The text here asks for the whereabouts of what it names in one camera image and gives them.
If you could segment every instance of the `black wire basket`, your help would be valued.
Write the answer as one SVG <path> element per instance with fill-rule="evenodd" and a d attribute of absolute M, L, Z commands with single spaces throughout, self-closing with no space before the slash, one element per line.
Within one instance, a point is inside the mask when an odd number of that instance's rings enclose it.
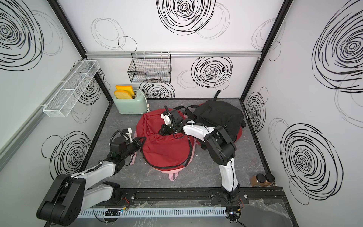
<path fill-rule="evenodd" d="M 133 53 L 132 61 L 127 70 L 130 82 L 141 83 L 148 79 L 170 82 L 171 56 L 170 53 Z"/>

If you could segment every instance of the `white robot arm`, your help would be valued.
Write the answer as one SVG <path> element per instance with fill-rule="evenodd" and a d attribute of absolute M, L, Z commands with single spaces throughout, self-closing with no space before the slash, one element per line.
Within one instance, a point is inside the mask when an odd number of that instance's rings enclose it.
<path fill-rule="evenodd" d="M 110 153 L 98 165 L 72 175 L 57 176 L 40 204 L 37 218 L 62 226 L 70 225 L 85 209 L 106 200 L 120 201 L 120 185 L 102 182 L 90 189 L 97 182 L 118 173 L 125 165 L 125 158 L 134 155 L 143 145 L 144 137 L 131 139 L 131 129 L 117 130 L 110 140 Z"/>
<path fill-rule="evenodd" d="M 176 109 L 169 111 L 165 106 L 165 112 L 161 114 L 165 125 L 160 130 L 161 134 L 183 132 L 201 141 L 204 141 L 208 152 L 219 165 L 222 176 L 222 187 L 228 193 L 228 199 L 238 193 L 238 180 L 234 170 L 234 157 L 236 146 L 222 126 L 207 127 L 200 123 L 195 123 L 190 119 L 183 119 Z"/>

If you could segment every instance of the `wire basket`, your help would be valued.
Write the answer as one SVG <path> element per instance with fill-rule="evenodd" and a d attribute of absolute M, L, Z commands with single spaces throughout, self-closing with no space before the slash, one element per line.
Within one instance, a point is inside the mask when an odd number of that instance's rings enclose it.
<path fill-rule="evenodd" d="M 97 61 L 83 61 L 78 68 L 73 69 L 71 76 L 43 108 L 43 112 L 49 117 L 67 117 L 98 70 Z"/>
<path fill-rule="evenodd" d="M 141 83 L 147 79 L 158 79 L 170 82 L 171 56 L 168 52 L 160 52 L 160 56 L 148 57 L 148 54 L 133 53 L 132 61 L 127 70 L 130 82 Z"/>

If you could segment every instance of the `mint green toaster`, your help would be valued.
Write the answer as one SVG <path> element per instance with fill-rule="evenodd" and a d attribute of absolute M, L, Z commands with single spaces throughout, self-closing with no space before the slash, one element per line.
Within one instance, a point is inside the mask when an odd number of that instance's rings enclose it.
<path fill-rule="evenodd" d="M 145 94 L 138 88 L 133 88 L 135 98 L 117 99 L 114 95 L 114 103 L 120 114 L 144 114 L 148 110 Z"/>

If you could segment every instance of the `red backpack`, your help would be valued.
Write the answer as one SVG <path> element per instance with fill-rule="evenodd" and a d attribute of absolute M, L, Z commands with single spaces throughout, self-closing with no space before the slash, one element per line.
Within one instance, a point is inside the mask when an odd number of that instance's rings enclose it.
<path fill-rule="evenodd" d="M 160 116 L 164 111 L 165 109 L 159 109 L 145 113 L 136 125 L 136 136 L 146 137 L 140 150 L 145 161 L 155 169 L 169 174 L 169 179 L 174 181 L 179 171 L 193 159 L 195 143 L 192 136 L 182 133 L 159 135 L 159 130 L 165 124 Z"/>

